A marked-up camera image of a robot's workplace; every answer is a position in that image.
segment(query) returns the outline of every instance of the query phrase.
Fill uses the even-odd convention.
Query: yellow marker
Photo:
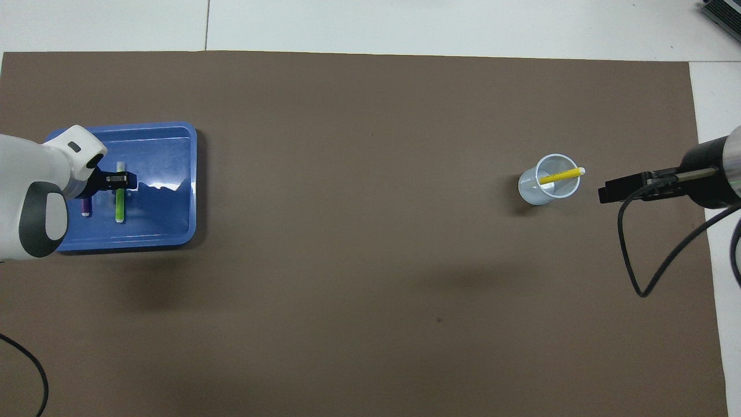
[[[584,168],[574,168],[568,171],[559,172],[558,174],[548,175],[543,178],[538,178],[540,185],[555,183],[556,181],[569,180],[571,178],[581,177],[584,175],[586,170]]]
[[[126,171],[126,164],[118,161],[116,162],[116,172]],[[116,190],[116,223],[124,222],[124,200],[126,199],[126,190],[119,188]]]

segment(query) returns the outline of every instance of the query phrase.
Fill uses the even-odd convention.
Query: plastic cup
[[[569,197],[579,188],[579,177],[542,185],[537,179],[573,168],[577,168],[576,163],[565,155],[546,155],[533,168],[519,176],[519,195],[533,206],[542,206],[552,200]]]

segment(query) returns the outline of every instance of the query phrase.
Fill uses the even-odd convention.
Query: brown mat
[[[0,130],[186,120],[180,250],[0,266],[0,331],[49,416],[720,416],[708,244],[648,299],[605,181],[697,142],[686,63],[306,53],[7,53]],[[587,168],[528,208],[545,154]],[[648,275],[703,221],[636,203]],[[0,415],[33,365],[0,345]]]

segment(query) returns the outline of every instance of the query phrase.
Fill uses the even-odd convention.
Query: cord
[[[33,362],[33,364],[36,365],[36,369],[39,370],[39,374],[41,375],[41,382],[44,385],[44,399],[41,400],[41,406],[39,407],[39,411],[36,413],[36,417],[39,417],[44,412],[44,408],[46,408],[47,400],[49,399],[49,381],[46,378],[46,372],[44,372],[44,367],[41,365],[41,362],[39,362],[39,360],[36,359],[36,356],[34,356],[33,353],[26,350],[26,348],[21,346],[20,343],[7,337],[6,335],[3,335],[2,333],[0,333],[0,340],[3,340],[9,345],[11,345],[12,347],[15,347],[16,349],[20,350],[21,353],[26,355],[26,357],[28,357]]]
[[[741,273],[739,273],[738,261],[736,260],[736,248],[738,248],[739,240],[741,240],[741,219],[736,223],[734,233],[731,236],[731,253],[729,253],[731,257],[731,271],[734,273],[736,282],[741,286]]]
[[[710,220],[704,222],[700,226],[698,226],[695,230],[693,230],[690,234],[687,235],[684,239],[682,239],[679,244],[672,249],[671,252],[669,252],[669,255],[667,255],[666,259],[664,259],[664,262],[661,263],[661,266],[656,270],[656,273],[654,273],[654,276],[651,278],[651,281],[649,281],[648,285],[645,289],[641,290],[640,286],[638,285],[638,282],[636,281],[636,275],[633,272],[633,266],[631,265],[631,259],[628,256],[628,249],[625,245],[625,234],[622,230],[622,217],[625,214],[625,209],[628,207],[628,205],[638,198],[640,195],[648,192],[653,191],[656,188],[662,187],[667,184],[675,183],[677,181],[677,177],[672,175],[670,177],[661,178],[659,180],[654,181],[651,184],[644,185],[641,188],[638,188],[636,191],[631,193],[626,199],[625,202],[620,206],[620,210],[617,212],[617,235],[620,239],[620,250],[622,251],[622,259],[625,261],[625,268],[628,270],[628,276],[631,278],[631,284],[633,284],[633,289],[636,291],[636,294],[638,294],[640,297],[645,298],[648,297],[648,295],[651,293],[651,291],[656,286],[657,282],[659,282],[659,278],[661,278],[661,275],[663,275],[664,271],[669,267],[669,264],[674,260],[674,258],[679,255],[679,253],[692,241],[695,237],[700,236],[705,230],[707,230],[710,226],[714,225],[715,223],[718,223],[719,221],[723,220],[730,214],[734,213],[735,211],[738,211],[741,209],[741,203],[734,204],[730,207],[728,207],[725,211],[722,211],[717,216],[711,218]],[[739,273],[738,266],[736,264],[736,247],[738,246],[739,240],[741,240],[741,221],[739,221],[738,224],[736,224],[736,228],[734,230],[734,237],[731,239],[731,268],[734,271],[734,276],[736,277],[736,280],[739,282],[739,285],[741,286],[741,274]]]

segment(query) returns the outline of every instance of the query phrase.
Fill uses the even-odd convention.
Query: white floor tile
[[[210,50],[741,60],[676,0],[211,0]]]
[[[207,4],[207,0],[2,0],[0,55],[3,51],[202,50]]]
[[[741,125],[741,62],[691,62],[690,74],[700,142],[727,136]],[[710,218],[719,212],[706,210],[705,216]],[[731,417],[741,416],[741,289],[728,263],[728,244],[740,217],[740,213],[734,213],[708,230]]]

